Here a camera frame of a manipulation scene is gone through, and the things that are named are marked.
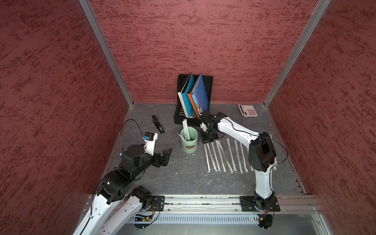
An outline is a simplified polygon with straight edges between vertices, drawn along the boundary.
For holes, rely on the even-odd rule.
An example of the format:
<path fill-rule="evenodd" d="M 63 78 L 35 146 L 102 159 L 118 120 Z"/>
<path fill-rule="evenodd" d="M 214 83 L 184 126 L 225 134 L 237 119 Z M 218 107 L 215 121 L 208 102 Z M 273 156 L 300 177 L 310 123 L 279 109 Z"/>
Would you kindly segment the thirteenth straw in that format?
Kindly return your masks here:
<path fill-rule="evenodd" d="M 208 156 L 207 147 L 206 147 L 205 144 L 204 144 L 204 149 L 205 149 L 205 156 L 206 156 L 206 162 L 207 162 L 208 173 L 210 173 L 210 172 L 211 172 L 211 167 L 210 167 L 210 163 L 209 163 L 209 156 Z"/>

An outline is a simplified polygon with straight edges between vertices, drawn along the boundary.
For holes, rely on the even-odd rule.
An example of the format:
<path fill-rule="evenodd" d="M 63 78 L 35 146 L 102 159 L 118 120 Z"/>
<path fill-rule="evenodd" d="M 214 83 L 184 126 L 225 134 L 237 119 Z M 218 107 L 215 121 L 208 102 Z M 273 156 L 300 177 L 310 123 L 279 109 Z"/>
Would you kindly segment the twelfth straw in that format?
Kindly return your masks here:
<path fill-rule="evenodd" d="M 276 165 L 277 165 L 278 163 L 277 163 L 277 158 L 275 158 L 274 159 L 274 164 L 273 164 L 273 170 L 276 170 L 277 168 L 276 168 Z"/>

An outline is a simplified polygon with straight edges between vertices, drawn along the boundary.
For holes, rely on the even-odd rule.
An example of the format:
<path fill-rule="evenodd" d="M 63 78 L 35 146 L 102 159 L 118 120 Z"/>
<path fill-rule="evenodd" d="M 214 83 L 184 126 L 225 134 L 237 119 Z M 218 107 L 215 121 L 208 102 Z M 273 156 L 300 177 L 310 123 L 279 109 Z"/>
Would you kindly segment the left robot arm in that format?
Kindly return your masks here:
<path fill-rule="evenodd" d="M 172 151 L 168 148 L 157 154 L 146 144 L 129 146 L 120 156 L 119 167 L 103 177 L 74 234 L 115 235 L 136 213 L 151 208 L 151 192 L 135 188 L 135 182 L 150 166 L 167 166 Z"/>

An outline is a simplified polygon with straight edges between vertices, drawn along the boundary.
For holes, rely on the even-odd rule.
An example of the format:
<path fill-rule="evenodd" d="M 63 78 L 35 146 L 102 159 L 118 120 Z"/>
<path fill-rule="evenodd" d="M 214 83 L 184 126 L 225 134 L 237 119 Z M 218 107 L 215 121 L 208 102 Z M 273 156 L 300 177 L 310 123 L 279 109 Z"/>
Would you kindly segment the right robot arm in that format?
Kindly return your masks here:
<path fill-rule="evenodd" d="M 275 166 L 275 151 L 273 141 L 266 132 L 258 133 L 236 123 L 224 113 L 211 114 L 203 111 L 200 115 L 200 127 L 203 143 L 213 142 L 218 138 L 217 133 L 224 133 L 248 149 L 248 161 L 255 171 L 256 189 L 254 194 L 255 208 L 260 212 L 267 211 L 275 198 L 272 188 L 272 170 Z"/>

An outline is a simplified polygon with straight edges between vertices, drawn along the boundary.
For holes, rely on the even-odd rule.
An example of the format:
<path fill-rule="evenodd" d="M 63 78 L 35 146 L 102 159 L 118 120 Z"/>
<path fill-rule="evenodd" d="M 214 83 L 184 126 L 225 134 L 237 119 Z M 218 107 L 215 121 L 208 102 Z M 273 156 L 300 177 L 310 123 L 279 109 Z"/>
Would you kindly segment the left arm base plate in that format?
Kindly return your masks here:
<path fill-rule="evenodd" d="M 147 208 L 147 212 L 152 212 L 156 210 L 156 212 L 163 211 L 165 205 L 165 196 L 162 195 L 153 195 L 151 197 L 151 203 L 149 207 Z"/>

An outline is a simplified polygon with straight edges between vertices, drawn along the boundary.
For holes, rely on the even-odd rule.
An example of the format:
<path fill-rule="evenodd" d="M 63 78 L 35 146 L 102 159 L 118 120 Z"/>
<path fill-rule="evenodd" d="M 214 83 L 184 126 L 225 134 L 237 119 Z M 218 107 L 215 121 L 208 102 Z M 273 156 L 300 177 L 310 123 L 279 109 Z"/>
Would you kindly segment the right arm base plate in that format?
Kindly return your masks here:
<path fill-rule="evenodd" d="M 243 212 L 281 211 L 275 195 L 271 195 L 268 199 L 260 196 L 240 196 L 240 206 Z"/>

